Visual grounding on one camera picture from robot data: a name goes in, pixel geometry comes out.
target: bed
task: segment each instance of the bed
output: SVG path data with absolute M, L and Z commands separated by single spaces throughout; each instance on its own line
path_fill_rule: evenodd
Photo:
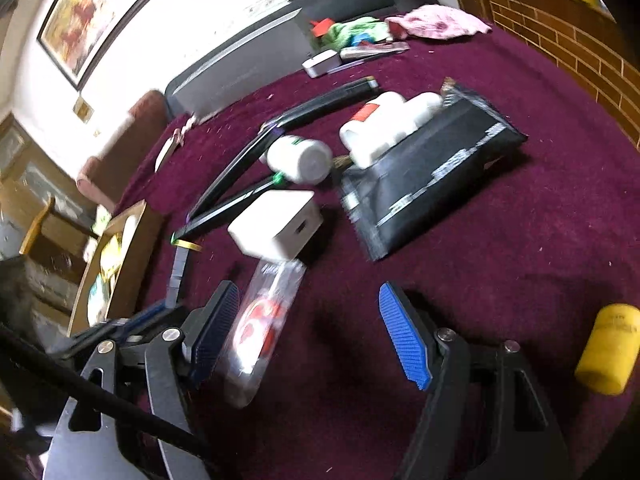
M 243 478 L 392 478 L 424 394 L 406 380 L 377 305 L 393 280 L 469 341 L 520 342 L 542 382 L 581 474 L 625 416 L 640 378 L 619 397 L 592 394 L 573 378 L 598 310 L 640 304 L 639 153 L 617 124 L 565 72 L 501 30 L 433 43 L 332 76 L 304 72 L 261 88 L 188 133 L 159 173 L 154 162 L 179 116 L 130 181 L 118 210 L 145 199 L 168 220 L 138 300 L 165 294 L 170 234 L 259 125 L 354 78 L 373 75 L 410 98 L 450 76 L 487 97 L 529 136 L 521 155 L 495 164 L 468 202 L 392 256 L 366 260 L 338 192 L 316 189 L 324 225 L 306 253 L 308 271 L 254 402 L 225 405 L 216 380 L 192 400 L 217 454 Z M 299 130 L 346 152 L 338 129 L 358 105 Z M 263 175 L 259 163 L 238 182 Z M 257 261 L 225 229 L 193 253 L 191 307 L 221 280 L 246 287 Z

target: cardboard box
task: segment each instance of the cardboard box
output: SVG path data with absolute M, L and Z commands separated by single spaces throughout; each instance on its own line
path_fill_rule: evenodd
M 67 336 L 89 328 L 87 302 L 89 291 L 100 272 L 102 249 L 113 235 L 123 231 L 127 218 L 133 214 L 138 216 L 140 220 L 138 221 L 131 245 L 124 256 L 122 267 L 120 268 L 109 301 L 107 318 L 118 319 L 120 317 L 130 317 L 134 313 L 146 266 L 148 266 L 149 258 L 154 250 L 160 228 L 162 227 L 162 216 L 153 211 L 144 201 L 138 202 L 136 205 L 131 206 L 116 216 L 116 218 L 111 219 L 104 233 L 98 240 L 98 247 L 95 250 L 94 257 L 86 266 L 84 275 L 82 276 L 82 282 L 80 283 L 74 309 L 71 314 L 71 322 L 66 332 Z

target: framed painting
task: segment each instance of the framed painting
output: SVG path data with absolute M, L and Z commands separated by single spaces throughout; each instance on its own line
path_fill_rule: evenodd
M 76 90 L 149 0 L 55 0 L 38 42 Z

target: yellow ring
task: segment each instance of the yellow ring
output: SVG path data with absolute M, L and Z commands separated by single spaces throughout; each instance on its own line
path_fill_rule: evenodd
M 185 242 L 184 240 L 174 240 L 174 245 L 176 247 L 183 247 L 191 251 L 198 251 L 199 253 L 202 252 L 202 246 L 197 244 L 192 244 L 191 242 Z

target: silver screw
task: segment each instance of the silver screw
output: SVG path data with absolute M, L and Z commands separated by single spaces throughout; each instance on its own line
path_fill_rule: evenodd
M 453 338 L 455 338 L 456 333 L 453 332 L 453 330 L 450 328 L 439 328 L 438 331 L 436 332 L 436 336 L 438 336 L 438 339 L 440 339 L 441 341 L 448 343 L 450 341 L 453 341 Z
M 98 354 L 108 354 L 114 346 L 113 341 L 103 341 L 98 345 Z
M 177 328 L 167 328 L 162 332 L 162 339 L 165 341 L 175 341 L 180 337 L 180 330 Z
M 520 345 L 517 341 L 509 339 L 504 342 L 504 349 L 507 351 L 507 354 L 515 354 L 520 351 Z

